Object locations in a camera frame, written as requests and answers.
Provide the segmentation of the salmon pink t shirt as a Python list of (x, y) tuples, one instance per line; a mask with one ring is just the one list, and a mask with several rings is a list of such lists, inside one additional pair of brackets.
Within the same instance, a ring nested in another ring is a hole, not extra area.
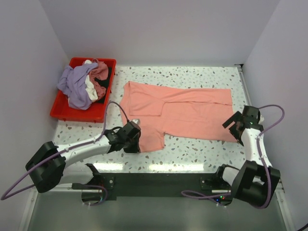
[(233, 115), (230, 89), (177, 89), (129, 81), (122, 121), (138, 119), (141, 152), (164, 148), (164, 135), (235, 142), (222, 125)]

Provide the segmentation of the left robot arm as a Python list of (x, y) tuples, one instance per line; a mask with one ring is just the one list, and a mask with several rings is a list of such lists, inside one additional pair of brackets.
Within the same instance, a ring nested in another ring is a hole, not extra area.
[(123, 127), (107, 129), (93, 138), (66, 145), (44, 143), (26, 164), (26, 170), (39, 193), (45, 193), (59, 184), (70, 183), (64, 170), (87, 158), (123, 150), (139, 153), (140, 120), (128, 121)]

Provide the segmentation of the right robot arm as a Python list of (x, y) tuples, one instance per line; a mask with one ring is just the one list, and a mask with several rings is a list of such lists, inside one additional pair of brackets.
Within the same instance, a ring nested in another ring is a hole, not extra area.
[(240, 169), (230, 165), (218, 168), (214, 177), (215, 185), (220, 189), (231, 186), (231, 197), (244, 201), (253, 207), (266, 208), (279, 183), (281, 174), (270, 163), (265, 146), (259, 108), (244, 106), (242, 112), (236, 112), (224, 124), (230, 134), (244, 147), (246, 160)]

